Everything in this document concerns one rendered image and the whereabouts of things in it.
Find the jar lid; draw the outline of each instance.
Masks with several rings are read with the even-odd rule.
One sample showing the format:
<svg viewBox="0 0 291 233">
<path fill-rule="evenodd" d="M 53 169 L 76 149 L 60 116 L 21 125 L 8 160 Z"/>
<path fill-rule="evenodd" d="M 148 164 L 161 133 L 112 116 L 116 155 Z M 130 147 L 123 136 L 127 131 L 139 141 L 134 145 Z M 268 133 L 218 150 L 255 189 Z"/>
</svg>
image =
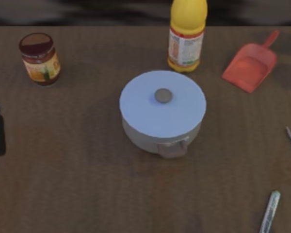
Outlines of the jar lid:
<svg viewBox="0 0 291 233">
<path fill-rule="evenodd" d="M 19 43 L 24 56 L 38 57 L 46 55 L 53 47 L 53 39 L 45 33 L 32 33 L 25 36 Z"/>
<path fill-rule="evenodd" d="M 151 71 L 125 86 L 120 110 L 138 132 L 171 138 L 188 133 L 201 122 L 206 99 L 192 79 L 171 71 Z"/>
</svg>

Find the red dustpan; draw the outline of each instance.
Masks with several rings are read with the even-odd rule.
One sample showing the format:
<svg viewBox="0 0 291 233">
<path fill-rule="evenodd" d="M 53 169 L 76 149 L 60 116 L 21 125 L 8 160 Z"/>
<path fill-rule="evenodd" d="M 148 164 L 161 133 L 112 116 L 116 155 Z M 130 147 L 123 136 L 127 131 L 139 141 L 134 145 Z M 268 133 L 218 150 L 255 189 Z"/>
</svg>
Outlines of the red dustpan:
<svg viewBox="0 0 291 233">
<path fill-rule="evenodd" d="M 250 43 L 243 46 L 224 71 L 222 78 L 252 93 L 276 64 L 277 56 L 268 47 L 278 35 L 279 31 L 274 31 L 263 45 Z"/>
</svg>

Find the jar label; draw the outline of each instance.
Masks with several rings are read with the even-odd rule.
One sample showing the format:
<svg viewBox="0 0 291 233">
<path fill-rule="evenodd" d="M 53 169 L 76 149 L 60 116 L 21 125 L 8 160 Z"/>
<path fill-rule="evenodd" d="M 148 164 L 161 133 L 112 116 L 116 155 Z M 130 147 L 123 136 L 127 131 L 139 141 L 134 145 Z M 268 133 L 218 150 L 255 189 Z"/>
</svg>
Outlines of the jar label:
<svg viewBox="0 0 291 233">
<path fill-rule="evenodd" d="M 30 78 L 36 82 L 47 82 L 54 79 L 61 68 L 57 53 L 50 60 L 41 64 L 30 64 L 26 61 L 24 63 Z"/>
<path fill-rule="evenodd" d="M 188 67 L 200 57 L 204 32 L 194 35 L 182 35 L 170 28 L 168 57 L 171 62 Z"/>
</svg>

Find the pot handle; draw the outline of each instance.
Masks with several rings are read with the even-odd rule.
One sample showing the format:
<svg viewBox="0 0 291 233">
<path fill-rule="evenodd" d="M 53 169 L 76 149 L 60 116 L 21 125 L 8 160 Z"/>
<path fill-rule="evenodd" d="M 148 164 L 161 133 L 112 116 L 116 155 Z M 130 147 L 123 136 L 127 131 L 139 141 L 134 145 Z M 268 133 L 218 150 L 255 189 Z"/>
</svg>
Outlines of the pot handle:
<svg viewBox="0 0 291 233">
<path fill-rule="evenodd" d="M 186 140 L 175 143 L 158 143 L 159 154 L 165 159 L 182 157 L 187 153 Z"/>
</svg>

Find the lid knob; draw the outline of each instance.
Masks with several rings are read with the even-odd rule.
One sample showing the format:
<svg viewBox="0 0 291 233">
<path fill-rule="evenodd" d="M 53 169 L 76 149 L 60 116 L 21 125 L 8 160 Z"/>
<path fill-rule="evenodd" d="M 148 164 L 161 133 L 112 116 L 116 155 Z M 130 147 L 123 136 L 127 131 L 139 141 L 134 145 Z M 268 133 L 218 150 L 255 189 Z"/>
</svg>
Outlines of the lid knob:
<svg viewBox="0 0 291 233">
<path fill-rule="evenodd" d="M 166 88 L 158 89 L 155 92 L 155 99 L 156 101 L 160 103 L 168 103 L 171 101 L 172 98 L 173 98 L 173 93 Z"/>
</svg>

